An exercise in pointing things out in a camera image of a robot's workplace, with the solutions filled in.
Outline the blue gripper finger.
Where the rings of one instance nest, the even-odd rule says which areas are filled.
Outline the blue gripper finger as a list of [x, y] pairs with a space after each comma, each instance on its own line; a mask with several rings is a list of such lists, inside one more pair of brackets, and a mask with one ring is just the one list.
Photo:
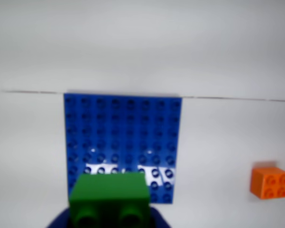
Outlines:
[[149, 228], [171, 228], [160, 212], [154, 208], [150, 208]]
[[47, 228], [71, 228], [72, 222], [70, 218], [70, 210], [66, 208], [53, 221], [47, 226]]

